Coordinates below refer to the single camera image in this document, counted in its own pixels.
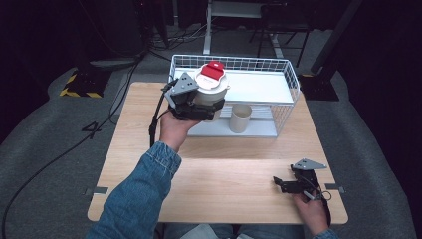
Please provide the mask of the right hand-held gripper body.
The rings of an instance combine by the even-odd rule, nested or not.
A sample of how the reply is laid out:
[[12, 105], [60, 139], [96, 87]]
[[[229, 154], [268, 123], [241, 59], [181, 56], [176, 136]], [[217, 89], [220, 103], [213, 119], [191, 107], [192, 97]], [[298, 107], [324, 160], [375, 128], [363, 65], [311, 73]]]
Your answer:
[[296, 180], [284, 181], [285, 185], [281, 187], [282, 191], [294, 194], [306, 191], [308, 194], [312, 194], [315, 190], [318, 190], [319, 183], [315, 170], [324, 169], [326, 165], [308, 158], [303, 158], [294, 164], [300, 168], [299, 171], [293, 172]]

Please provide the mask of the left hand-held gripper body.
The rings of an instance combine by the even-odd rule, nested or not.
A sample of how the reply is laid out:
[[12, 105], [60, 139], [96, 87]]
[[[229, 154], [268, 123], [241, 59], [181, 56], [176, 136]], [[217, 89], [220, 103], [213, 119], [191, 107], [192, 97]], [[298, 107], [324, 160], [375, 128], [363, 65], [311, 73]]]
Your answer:
[[214, 108], [195, 103], [199, 93], [199, 85], [187, 73], [167, 84], [164, 92], [169, 109], [179, 120], [211, 120], [214, 118]]

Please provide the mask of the white container with red lid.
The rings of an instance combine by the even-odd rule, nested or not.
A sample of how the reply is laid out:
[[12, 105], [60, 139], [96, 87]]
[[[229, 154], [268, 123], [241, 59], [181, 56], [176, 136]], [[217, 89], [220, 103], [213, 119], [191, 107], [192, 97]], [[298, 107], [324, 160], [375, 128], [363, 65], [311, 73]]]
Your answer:
[[[225, 96], [230, 89], [224, 64], [219, 61], [210, 61], [201, 66], [195, 72], [194, 80], [199, 85], [199, 93], [195, 98], [196, 104], [225, 100]], [[216, 112], [214, 118], [209, 121], [217, 120], [221, 111], [222, 109]]]

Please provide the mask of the white cup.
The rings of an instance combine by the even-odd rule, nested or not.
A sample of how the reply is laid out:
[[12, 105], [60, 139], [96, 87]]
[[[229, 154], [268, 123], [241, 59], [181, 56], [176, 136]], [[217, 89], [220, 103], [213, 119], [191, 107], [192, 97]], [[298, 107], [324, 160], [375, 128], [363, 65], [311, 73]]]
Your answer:
[[236, 104], [232, 106], [229, 129], [233, 133], [242, 133], [246, 130], [252, 108], [249, 105]]

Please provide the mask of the white wire shelf rack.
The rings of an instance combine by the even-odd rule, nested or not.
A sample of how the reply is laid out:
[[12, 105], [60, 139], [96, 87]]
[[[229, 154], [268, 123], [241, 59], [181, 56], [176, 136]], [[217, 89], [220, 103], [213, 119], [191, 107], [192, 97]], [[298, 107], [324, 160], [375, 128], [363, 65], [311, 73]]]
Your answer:
[[241, 58], [222, 56], [175, 55], [169, 81], [184, 73], [194, 77], [211, 61], [224, 65], [229, 89], [220, 116], [203, 121], [190, 130], [191, 136], [234, 136], [229, 129], [232, 106], [252, 108], [242, 137], [276, 137], [280, 134], [300, 95], [299, 81], [290, 61], [285, 59]]

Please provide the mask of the person's right hand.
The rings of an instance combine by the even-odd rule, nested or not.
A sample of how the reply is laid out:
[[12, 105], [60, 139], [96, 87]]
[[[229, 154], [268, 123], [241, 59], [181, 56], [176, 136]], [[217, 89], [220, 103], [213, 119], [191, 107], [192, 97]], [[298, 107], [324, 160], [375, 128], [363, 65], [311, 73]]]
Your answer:
[[301, 194], [293, 194], [292, 198], [301, 219], [310, 229], [313, 236], [317, 236], [328, 229], [326, 213], [320, 200], [305, 202]]

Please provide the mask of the person's left hand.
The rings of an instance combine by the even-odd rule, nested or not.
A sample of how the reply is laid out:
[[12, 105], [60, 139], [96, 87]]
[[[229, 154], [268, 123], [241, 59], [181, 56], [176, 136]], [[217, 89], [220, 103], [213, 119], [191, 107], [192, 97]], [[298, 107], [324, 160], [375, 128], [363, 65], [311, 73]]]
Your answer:
[[165, 113], [160, 119], [159, 140], [178, 152], [188, 132], [198, 124], [198, 120], [180, 120], [172, 113]]

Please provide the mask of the person's legs in jeans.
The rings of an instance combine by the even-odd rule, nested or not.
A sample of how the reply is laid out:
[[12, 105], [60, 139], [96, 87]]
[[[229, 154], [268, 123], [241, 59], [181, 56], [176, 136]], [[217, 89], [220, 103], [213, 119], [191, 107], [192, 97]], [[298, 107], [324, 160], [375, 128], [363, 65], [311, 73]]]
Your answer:
[[168, 223], [163, 239], [304, 239], [302, 226]]

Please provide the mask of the yellow black striped base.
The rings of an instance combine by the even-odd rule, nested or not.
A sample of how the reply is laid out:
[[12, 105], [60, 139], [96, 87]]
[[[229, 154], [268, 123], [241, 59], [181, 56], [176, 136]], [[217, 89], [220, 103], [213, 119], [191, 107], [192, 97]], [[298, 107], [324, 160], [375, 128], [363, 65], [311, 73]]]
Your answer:
[[60, 96], [102, 98], [110, 75], [110, 71], [83, 72], [74, 70], [61, 90]]

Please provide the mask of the white metal desk frame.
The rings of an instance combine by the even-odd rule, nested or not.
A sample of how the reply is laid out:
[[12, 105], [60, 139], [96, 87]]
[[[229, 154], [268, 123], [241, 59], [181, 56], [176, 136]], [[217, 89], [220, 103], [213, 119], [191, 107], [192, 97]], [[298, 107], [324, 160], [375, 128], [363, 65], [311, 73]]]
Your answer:
[[247, 2], [225, 2], [223, 0], [207, 0], [206, 10], [206, 34], [203, 46], [203, 54], [211, 53], [212, 30], [211, 22], [213, 17], [233, 17], [259, 19], [262, 3]]

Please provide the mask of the black metal chair frame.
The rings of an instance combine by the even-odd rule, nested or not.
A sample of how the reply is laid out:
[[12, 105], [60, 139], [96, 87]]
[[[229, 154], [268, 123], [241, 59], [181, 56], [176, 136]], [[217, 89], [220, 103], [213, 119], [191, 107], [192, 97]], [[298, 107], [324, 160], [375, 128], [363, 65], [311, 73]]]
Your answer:
[[[250, 41], [259, 34], [257, 56], [261, 56], [264, 40], [272, 42], [274, 49], [299, 50], [296, 66], [300, 65], [311, 26], [312, 13], [306, 10], [301, 0], [269, 0], [260, 7], [260, 18], [254, 28]], [[298, 46], [290, 46], [295, 36], [303, 34], [303, 41]]]

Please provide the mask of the black stand post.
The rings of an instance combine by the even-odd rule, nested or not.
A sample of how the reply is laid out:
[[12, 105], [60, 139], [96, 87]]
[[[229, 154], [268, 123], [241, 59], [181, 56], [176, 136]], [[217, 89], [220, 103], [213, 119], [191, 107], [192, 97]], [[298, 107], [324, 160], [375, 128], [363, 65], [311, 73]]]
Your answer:
[[347, 30], [354, 15], [363, 0], [351, 0], [336, 24], [314, 64], [311, 67], [312, 76], [299, 76], [301, 91], [307, 101], [336, 102], [338, 96], [331, 83], [331, 78], [342, 60], [340, 54], [341, 37]]

